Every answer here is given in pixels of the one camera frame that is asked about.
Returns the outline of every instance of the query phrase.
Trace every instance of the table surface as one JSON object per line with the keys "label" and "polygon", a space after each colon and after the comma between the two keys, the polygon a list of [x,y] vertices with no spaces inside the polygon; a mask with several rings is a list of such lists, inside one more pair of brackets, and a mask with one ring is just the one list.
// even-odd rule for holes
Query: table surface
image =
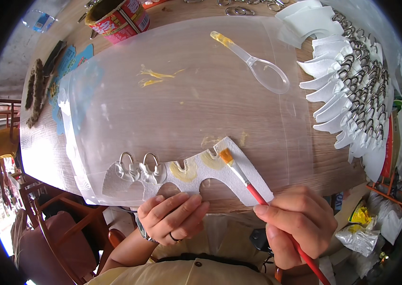
{"label": "table surface", "polygon": [[[112,45],[101,35],[98,35],[92,41],[89,40],[90,27],[84,25],[84,23],[77,23],[77,20],[85,11],[85,3],[86,0],[73,0],[61,11],[57,16],[58,21],[53,24],[47,33],[40,37],[30,62],[33,63],[37,58],[45,62],[59,40],[66,41],[68,46],[73,45],[78,52],[83,51],[87,45],[93,44],[94,55]],[[275,12],[268,9],[263,3],[250,7],[255,10],[255,15],[270,17],[275,15]],[[148,8],[147,13],[151,18],[150,29],[152,29],[183,20],[225,15],[224,10],[225,7],[218,6],[215,0],[204,0],[204,2],[193,4],[184,3],[182,0],[170,0]],[[306,40],[301,49],[296,49],[296,57],[299,61],[310,60],[312,59],[312,51],[310,40]],[[32,66],[29,66],[25,78],[22,102],[25,102],[27,97],[27,82],[31,68]],[[311,76],[301,71],[301,82],[312,79]],[[322,102],[309,102],[311,126],[316,123],[312,113],[322,105]],[[57,135],[56,123],[52,119],[51,111],[51,106],[46,104],[38,123],[29,129],[26,121],[30,116],[30,110],[21,110],[20,141],[25,172],[42,182],[80,195],[74,180],[70,160],[66,154],[65,136]],[[359,162],[354,161],[353,164],[347,162],[348,149],[334,149],[335,135],[315,131],[311,128],[311,139],[314,173],[302,181],[302,184],[312,188],[322,196],[328,196],[352,188],[365,181],[365,173]],[[168,196],[177,191],[174,187],[163,187],[159,193]],[[272,191],[278,192],[281,189],[272,189]],[[218,199],[216,198],[218,193],[201,189],[201,195],[204,200],[210,201],[210,213],[251,210],[251,207],[245,207],[234,194],[230,195],[230,198]]]}

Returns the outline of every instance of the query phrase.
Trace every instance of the left hand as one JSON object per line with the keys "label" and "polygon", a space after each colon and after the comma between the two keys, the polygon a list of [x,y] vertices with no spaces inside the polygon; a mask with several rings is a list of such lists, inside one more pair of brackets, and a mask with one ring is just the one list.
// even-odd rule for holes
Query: left hand
{"label": "left hand", "polygon": [[209,202],[201,203],[201,195],[179,193],[165,199],[162,195],[148,199],[138,209],[147,234],[162,245],[175,244],[175,239],[191,238],[204,229],[202,219]]}

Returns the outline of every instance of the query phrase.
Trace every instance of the right hand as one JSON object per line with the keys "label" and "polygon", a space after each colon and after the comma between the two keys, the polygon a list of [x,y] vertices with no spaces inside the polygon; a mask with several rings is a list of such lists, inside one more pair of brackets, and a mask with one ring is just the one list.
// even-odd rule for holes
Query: right hand
{"label": "right hand", "polygon": [[316,259],[328,248],[337,228],[328,202],[304,186],[285,189],[275,195],[269,206],[256,205],[254,211],[267,223],[266,236],[275,265],[284,270],[305,264],[289,234],[307,255]]}
{"label": "right hand", "polygon": [[138,217],[147,234],[162,245],[175,244],[175,239],[191,238],[204,229],[202,219],[209,202],[201,195],[182,192],[165,199],[162,195],[148,199],[138,209]]}

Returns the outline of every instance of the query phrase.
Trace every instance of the clear plastic spoon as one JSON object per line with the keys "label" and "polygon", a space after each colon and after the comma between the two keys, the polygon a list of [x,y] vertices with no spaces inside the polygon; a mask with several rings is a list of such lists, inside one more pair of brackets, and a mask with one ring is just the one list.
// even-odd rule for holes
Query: clear plastic spoon
{"label": "clear plastic spoon", "polygon": [[251,56],[248,52],[236,45],[224,35],[212,31],[211,37],[229,48],[250,67],[255,78],[268,90],[276,94],[284,94],[289,89],[288,77],[275,64],[257,57]]}

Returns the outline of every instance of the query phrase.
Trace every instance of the wooden chair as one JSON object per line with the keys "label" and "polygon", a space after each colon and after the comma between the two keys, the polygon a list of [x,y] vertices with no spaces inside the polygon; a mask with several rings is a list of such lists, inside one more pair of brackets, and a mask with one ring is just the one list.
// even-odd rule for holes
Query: wooden chair
{"label": "wooden chair", "polygon": [[[32,207],[36,211],[38,225],[41,228],[41,231],[46,239],[47,244],[49,245],[50,250],[55,255],[56,259],[68,274],[68,276],[73,280],[75,284],[84,284],[86,281],[84,278],[76,276],[73,269],[64,259],[63,255],[59,251],[59,247],[61,244],[66,242],[71,236],[81,231],[83,228],[90,226],[93,230],[92,232],[95,234],[95,240],[100,246],[100,249],[103,250],[103,254],[101,255],[100,264],[98,266],[98,273],[101,272],[102,268],[104,267],[107,258],[113,251],[113,246],[108,240],[109,229],[107,228],[106,222],[103,217],[103,211],[107,209],[107,206],[97,206],[96,208],[90,208],[79,203],[74,202],[73,200],[68,199],[68,197],[72,195],[68,192],[64,192],[52,199],[48,202],[44,203],[43,205],[38,205],[36,200],[32,200],[31,204]],[[71,229],[69,229],[63,237],[58,240],[54,241],[51,240],[49,235],[48,228],[44,223],[42,211],[52,204],[55,201],[61,201],[68,207],[70,207],[74,212],[79,214],[81,217],[84,217],[80,222],[74,225]]]}
{"label": "wooden chair", "polygon": [[22,101],[21,100],[0,99],[0,103],[5,104],[6,106],[10,106],[10,110],[0,111],[0,115],[6,115],[6,127],[10,128],[10,140],[11,140],[12,144],[14,144],[14,145],[18,144],[19,142],[14,140],[14,138],[13,138],[13,129],[15,127],[18,127],[18,125],[20,123],[20,117],[17,117],[18,111],[16,110],[16,107],[20,108]]}

